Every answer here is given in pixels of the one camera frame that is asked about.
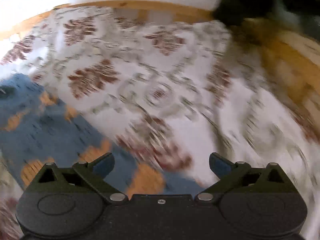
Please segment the blue patterned pyjama pants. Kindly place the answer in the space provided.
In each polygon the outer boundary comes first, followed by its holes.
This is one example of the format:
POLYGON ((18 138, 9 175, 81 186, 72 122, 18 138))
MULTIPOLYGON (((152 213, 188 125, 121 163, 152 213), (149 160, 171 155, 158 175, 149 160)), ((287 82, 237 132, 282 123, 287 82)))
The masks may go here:
POLYGON ((44 88, 29 77, 16 74, 1 81, 1 126, 13 115, 28 110, 17 128, 1 131, 1 161, 23 189, 23 168, 32 161, 53 161, 58 167, 71 167, 89 146, 99 146, 100 134, 82 116, 73 121, 64 117, 62 100, 39 109, 44 88))

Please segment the white floral bedspread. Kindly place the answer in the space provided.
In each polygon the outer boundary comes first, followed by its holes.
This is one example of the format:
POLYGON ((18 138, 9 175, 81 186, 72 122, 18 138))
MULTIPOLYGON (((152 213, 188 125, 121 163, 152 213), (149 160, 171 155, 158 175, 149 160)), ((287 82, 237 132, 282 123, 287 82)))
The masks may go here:
MULTIPOLYGON (((219 21, 140 23, 106 7, 60 9, 24 37, 1 41, 1 81, 23 74, 103 136, 78 161, 106 152, 106 181, 135 193, 196 194, 217 182, 209 155, 253 167, 276 162, 304 198, 305 239, 319 239, 319 136, 219 21)), ((47 162, 23 168, 25 188, 47 162)), ((23 190, 1 161, 1 198, 23 190)))

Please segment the wooden bed frame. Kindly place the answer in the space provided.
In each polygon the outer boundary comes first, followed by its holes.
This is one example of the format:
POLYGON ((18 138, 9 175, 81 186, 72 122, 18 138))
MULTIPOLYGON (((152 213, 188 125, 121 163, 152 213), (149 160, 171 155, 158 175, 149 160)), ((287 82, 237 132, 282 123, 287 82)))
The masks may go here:
MULTIPOLYGON (((79 4, 79 6, 112 7, 138 11, 138 19, 145 21, 150 12, 168 12, 174 21, 195 23, 212 20, 209 10, 186 5, 144 1, 111 0, 79 4)), ((286 80, 289 97, 297 104, 308 98, 311 92, 319 93, 319 43, 297 33, 272 27, 263 20, 249 20, 262 45, 263 66, 275 74, 278 61, 286 62, 297 73, 293 81, 286 80)))

